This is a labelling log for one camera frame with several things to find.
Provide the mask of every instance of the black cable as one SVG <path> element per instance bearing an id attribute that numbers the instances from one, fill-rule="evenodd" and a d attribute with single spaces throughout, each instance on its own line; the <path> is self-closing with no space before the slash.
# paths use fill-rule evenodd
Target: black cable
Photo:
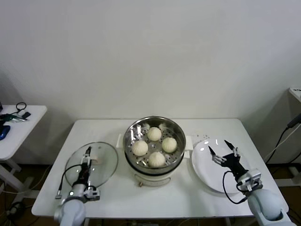
<path id="1" fill-rule="evenodd" d="M 293 161 L 295 161 L 296 159 L 298 159 L 300 155 L 301 155 L 301 152 L 293 160 L 289 161 L 289 163 L 292 163 Z"/>
<path id="2" fill-rule="evenodd" d="M 289 161 L 287 164 L 292 163 L 293 161 L 295 161 L 296 159 L 299 158 L 299 156 L 301 155 L 301 152 L 291 161 Z M 278 167 L 274 172 L 271 172 L 271 174 L 273 175 L 274 173 L 276 173 L 278 170 L 280 169 L 280 167 Z"/>
<path id="3" fill-rule="evenodd" d="M 77 165 L 74 165 L 74 166 L 70 166 L 69 168 L 67 168 L 67 169 L 64 171 L 64 173 L 63 173 L 63 175 L 62 175 L 61 183 L 60 183 L 60 186 L 59 186 L 58 190 L 61 190 L 61 189 L 62 189 L 62 186 L 63 186 L 63 179 L 64 179 L 64 176 L 65 176 L 65 173 L 66 173 L 68 170 L 70 170 L 70 169 L 72 169 L 72 168 L 74 168 L 74 167 L 76 167 L 76 166 L 81 166 L 81 164 L 77 164 Z"/>
<path id="4" fill-rule="evenodd" d="M 23 105 L 25 105 L 25 106 L 24 106 L 23 108 L 18 108 L 18 105 L 20 105 L 20 104 L 23 104 Z M 20 111 L 24 110 L 26 107 L 27 107 L 27 104 L 26 104 L 25 102 L 19 102 L 19 103 L 16 104 L 16 109 L 17 109 L 17 111 L 16 111 L 16 112 L 13 112 L 13 113 L 10 113 L 10 115 L 19 113 Z"/>
<path id="5" fill-rule="evenodd" d="M 248 190 L 241 190 L 239 187 L 239 184 L 236 184 L 236 189 L 239 190 L 242 193 L 248 192 Z"/>
<path id="6" fill-rule="evenodd" d="M 246 201 L 247 197 L 241 199 L 241 200 L 238 201 L 238 202 L 235 202 L 235 201 L 233 201 L 233 200 L 228 196 L 228 194 L 227 194 L 227 192 L 226 192 L 226 188 L 225 188 L 225 176 L 226 176 L 227 173 L 231 173 L 231 171 L 226 171 L 226 172 L 224 173 L 224 176 L 222 177 L 222 187 L 223 187 L 223 189 L 224 189 L 225 195 L 226 195 L 227 198 L 231 201 L 231 203 L 233 203 L 233 204 L 241 204 L 241 203 L 243 203 L 244 201 Z"/>
<path id="7" fill-rule="evenodd" d="M 300 222 L 298 219 L 296 219 L 295 217 L 293 217 L 293 216 L 290 215 L 290 214 L 288 214 L 288 216 L 289 216 L 290 218 L 294 219 L 294 220 L 301 226 L 301 222 Z"/>
<path id="8" fill-rule="evenodd" d="M 1 226 L 1 225 L 4 225 L 7 221 L 8 221 L 8 219 L 6 219 L 4 222 L 2 222 L 2 223 L 0 224 L 0 226 Z"/>
<path id="9" fill-rule="evenodd" d="M 296 211 L 294 211 L 294 210 L 293 210 L 292 208 L 290 208 L 290 207 L 289 207 L 289 210 L 292 211 L 294 214 L 296 214 L 296 215 L 299 217 L 299 219 L 301 220 L 300 215 L 299 215 Z"/>
<path id="10" fill-rule="evenodd" d="M 26 225 L 26 226 L 30 226 L 30 225 L 33 225 L 34 223 L 37 222 L 37 220 L 39 219 L 40 217 L 36 218 L 33 222 L 31 222 L 30 224 Z"/>
<path id="11" fill-rule="evenodd" d="M 279 138 L 279 140 L 278 140 L 278 142 L 277 142 L 277 144 L 276 144 L 276 146 L 275 146 L 275 148 L 278 146 L 278 144 L 280 143 L 280 141 L 281 141 L 281 139 L 282 139 L 282 137 L 283 137 L 283 135 L 285 134 L 285 132 L 288 130 L 289 128 L 288 127 L 286 127 L 286 129 L 285 130 L 283 130 L 283 132 L 282 132 L 282 134 L 281 134 L 281 136 L 280 136 L 280 138 Z M 273 157 L 273 155 L 275 154 L 275 152 L 277 151 L 277 149 L 275 149 L 274 151 L 273 151 L 273 153 L 271 154 L 271 156 L 269 157 L 269 159 L 265 162 L 265 164 L 268 164 L 268 162 L 270 161 L 270 159 Z"/>

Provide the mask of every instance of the white table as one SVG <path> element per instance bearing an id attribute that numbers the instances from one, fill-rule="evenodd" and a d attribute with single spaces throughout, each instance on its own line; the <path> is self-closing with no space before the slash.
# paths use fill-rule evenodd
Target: white table
<path id="1" fill-rule="evenodd" d="M 0 112 L 0 114 L 13 113 L 15 111 L 15 105 L 4 105 L 3 110 Z M 28 137 L 33 128 L 41 120 L 41 118 L 47 111 L 47 108 L 45 106 L 39 105 L 28 105 L 25 111 L 31 113 L 31 115 L 27 118 L 28 121 L 17 123 L 6 122 L 5 125 L 11 126 L 10 131 L 3 140 L 0 140 L 0 161 L 4 161 L 12 168 L 12 170 L 9 172 L 0 165 L 0 178 L 6 181 L 18 192 L 28 190 L 31 182 L 33 181 L 33 178 L 27 178 L 24 183 L 15 178 L 13 175 L 14 172 L 20 171 L 21 168 L 10 158 L 16 153 L 18 148 Z M 4 185 L 0 187 L 0 193 L 3 191 L 3 189 Z M 36 195 L 37 193 L 35 192 L 31 194 L 19 194 L 15 198 L 14 202 L 19 202 L 24 197 L 33 197 Z"/>
<path id="2" fill-rule="evenodd" d="M 104 141 L 116 145 L 135 120 L 79 120 L 76 121 L 63 145 L 32 208 L 37 216 L 53 216 L 60 200 L 55 200 L 60 178 L 70 155 L 84 144 Z M 274 179 L 265 166 L 242 123 L 237 119 L 174 120 L 185 135 L 209 137 L 224 136 L 238 146 L 252 168 L 262 173 L 263 186 L 278 194 L 283 209 L 288 206 Z M 251 216 L 247 202 L 232 204 L 224 194 L 209 189 L 196 176 L 190 159 L 184 159 L 172 175 L 171 181 L 161 187 L 138 187 L 122 149 L 118 148 L 119 164 L 114 175 L 100 187 L 101 199 L 86 203 L 87 218 L 212 218 Z M 62 194 L 70 191 L 64 181 Z M 240 200 L 242 194 L 232 196 Z"/>

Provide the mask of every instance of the glass lid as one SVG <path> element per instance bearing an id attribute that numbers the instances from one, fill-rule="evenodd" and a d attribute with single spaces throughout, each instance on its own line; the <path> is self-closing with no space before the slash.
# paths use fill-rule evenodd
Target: glass lid
<path id="1" fill-rule="evenodd" d="M 69 158 L 65 169 L 81 164 L 81 160 L 89 147 L 91 147 L 91 168 L 88 184 L 99 187 L 109 180 L 117 168 L 118 154 L 112 145 L 105 142 L 94 142 L 82 146 Z M 80 170 L 81 166 L 76 166 L 66 172 L 65 177 L 70 186 L 78 179 Z"/>

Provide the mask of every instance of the computer mouse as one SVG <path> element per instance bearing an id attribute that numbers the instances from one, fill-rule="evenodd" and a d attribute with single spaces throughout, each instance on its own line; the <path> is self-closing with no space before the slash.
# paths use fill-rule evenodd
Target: computer mouse
<path id="1" fill-rule="evenodd" d="M 10 126 L 0 126 L 0 140 L 3 140 L 9 131 Z"/>

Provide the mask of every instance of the cable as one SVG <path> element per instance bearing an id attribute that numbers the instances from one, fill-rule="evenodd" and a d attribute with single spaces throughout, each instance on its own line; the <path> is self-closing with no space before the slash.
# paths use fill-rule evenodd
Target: cable
<path id="1" fill-rule="evenodd" d="M 301 226 L 301 222 L 300 222 L 298 219 L 296 219 L 295 217 L 293 217 L 293 216 L 290 215 L 290 214 L 288 214 L 288 216 L 289 216 L 290 218 L 292 218 L 293 220 L 295 220 L 295 221 Z"/>
<path id="2" fill-rule="evenodd" d="M 21 105 L 21 104 L 23 104 L 25 106 L 23 108 L 18 108 L 18 106 Z M 20 111 L 25 110 L 26 107 L 27 107 L 27 104 L 25 102 L 19 102 L 19 103 L 16 104 L 17 111 L 13 112 L 13 113 L 9 113 L 9 114 L 13 115 L 13 114 L 19 113 Z"/>
<path id="3" fill-rule="evenodd" d="M 3 185 L 4 185 L 4 191 L 6 191 L 6 184 L 5 184 L 5 181 L 2 180 L 2 182 L 3 182 Z M 8 210 L 8 208 L 7 208 L 7 206 L 6 206 L 6 194 L 5 194 L 5 193 L 4 193 L 4 210 L 5 210 L 5 211 Z"/>
<path id="4" fill-rule="evenodd" d="M 301 155 L 301 152 L 293 160 L 289 161 L 289 163 L 292 163 L 293 161 L 295 161 L 296 159 L 298 159 L 300 155 Z"/>
<path id="5" fill-rule="evenodd" d="M 241 190 L 239 187 L 239 184 L 236 184 L 236 189 L 239 190 L 242 193 L 248 192 L 248 190 Z"/>
<path id="6" fill-rule="evenodd" d="M 25 206 L 25 209 L 28 209 L 28 208 L 30 208 L 30 207 L 33 207 L 33 205 Z"/>
<path id="7" fill-rule="evenodd" d="M 43 176 L 41 177 L 41 179 L 39 180 L 39 182 L 38 182 L 37 184 L 35 184 L 35 186 L 33 186 L 32 188 L 30 188 L 29 190 L 23 191 L 23 192 L 7 192 L 7 191 L 2 191 L 2 192 L 8 193 L 8 194 L 23 194 L 23 193 L 26 193 L 26 192 L 31 191 L 32 189 L 34 189 L 36 186 L 38 186 L 38 185 L 41 183 L 41 181 L 43 180 L 43 178 L 44 178 L 45 175 L 46 175 L 47 170 L 48 170 L 51 166 L 52 166 L 52 165 L 49 165 L 49 166 L 46 168 L 46 170 L 45 170 Z"/>
<path id="8" fill-rule="evenodd" d="M 181 222 L 178 226 L 181 226 L 182 224 L 184 224 L 186 221 L 189 221 L 190 220 L 190 218 L 189 219 L 186 219 L 186 220 L 184 220 L 183 222 Z"/>
<path id="9" fill-rule="evenodd" d="M 62 189 L 62 186 L 63 186 L 63 179 L 64 179 L 64 176 L 65 176 L 65 173 L 66 173 L 68 170 L 70 170 L 70 169 L 72 169 L 72 168 L 74 168 L 74 167 L 76 167 L 76 166 L 81 166 L 81 164 L 77 164 L 77 165 L 70 166 L 69 168 L 67 168 L 67 169 L 64 171 L 64 173 L 63 173 L 63 175 L 62 175 L 62 178 L 61 178 L 61 183 L 60 183 L 60 186 L 59 186 L 58 190 L 61 190 L 61 189 Z"/>
<path id="10" fill-rule="evenodd" d="M 171 222 L 173 222 L 174 221 L 174 219 L 173 220 L 171 220 L 171 221 L 169 221 L 165 226 L 167 226 L 167 225 L 169 225 Z"/>
<path id="11" fill-rule="evenodd" d="M 8 219 L 6 219 L 5 221 L 3 221 L 0 226 L 4 225 L 6 222 L 8 221 Z"/>
<path id="12" fill-rule="evenodd" d="M 232 173 L 232 172 L 231 172 L 231 171 L 226 171 L 226 172 L 224 173 L 224 176 L 222 177 L 222 187 L 223 187 L 223 189 L 224 189 L 225 195 L 226 195 L 227 198 L 231 201 L 231 203 L 233 203 L 233 204 L 241 204 L 241 203 L 243 203 L 244 201 L 246 201 L 247 197 L 241 199 L 241 200 L 238 201 L 238 202 L 235 202 L 235 201 L 233 201 L 233 200 L 228 196 L 228 194 L 227 194 L 227 192 L 226 192 L 226 188 L 225 188 L 225 176 L 226 176 L 227 173 Z"/>
<path id="13" fill-rule="evenodd" d="M 268 164 L 268 162 L 270 161 L 270 159 L 271 159 L 271 158 L 273 157 L 273 155 L 275 154 L 276 149 L 278 148 L 278 145 L 279 145 L 279 143 L 280 143 L 280 141 L 281 141 L 283 135 L 285 134 L 286 131 L 288 131 L 288 129 L 289 129 L 289 128 L 286 127 L 285 130 L 283 130 L 283 132 L 281 133 L 280 138 L 279 138 L 279 140 L 278 140 L 278 142 L 277 142 L 275 148 L 273 149 L 273 151 L 271 151 L 271 152 L 264 158 L 264 160 L 266 160 L 266 158 L 272 153 L 272 155 L 269 157 L 269 159 L 266 161 L 265 164 Z"/>
<path id="14" fill-rule="evenodd" d="M 5 213 L 6 213 L 6 211 L 3 211 L 3 212 L 0 214 L 0 217 L 2 217 L 2 215 L 5 214 Z"/>
<path id="15" fill-rule="evenodd" d="M 299 126 L 297 126 L 280 144 L 279 144 L 279 142 L 280 142 L 280 140 L 281 140 L 281 138 L 282 138 L 282 136 L 283 136 L 283 134 L 288 130 L 288 128 L 286 128 L 283 132 L 282 132 L 282 134 L 281 134 L 281 136 L 280 136 L 280 139 L 278 140 L 278 142 L 277 142 L 277 145 L 276 145 L 276 147 L 273 149 L 273 151 L 271 151 L 269 154 L 267 154 L 267 156 L 264 158 L 264 160 L 266 160 L 267 159 L 267 157 L 270 155 L 270 154 L 272 154 L 270 157 L 269 157 L 269 159 L 266 161 L 266 164 L 269 162 L 269 160 L 272 158 L 272 156 L 275 154 L 275 152 L 276 152 L 276 150 L 277 150 L 277 148 L 280 146 L 280 145 L 282 145 L 299 127 L 301 126 L 301 124 L 299 124 Z"/>
<path id="16" fill-rule="evenodd" d="M 33 225 L 34 223 L 36 223 L 38 221 L 40 217 L 37 217 L 33 222 L 31 222 L 30 224 L 26 225 L 26 226 L 30 226 L 30 225 Z"/>
<path id="17" fill-rule="evenodd" d="M 299 215 L 296 211 L 294 211 L 294 210 L 293 210 L 292 208 L 290 208 L 290 207 L 289 207 L 289 210 L 292 211 L 294 214 L 296 214 L 296 215 L 299 217 L 299 219 L 301 220 L 300 215 Z"/>

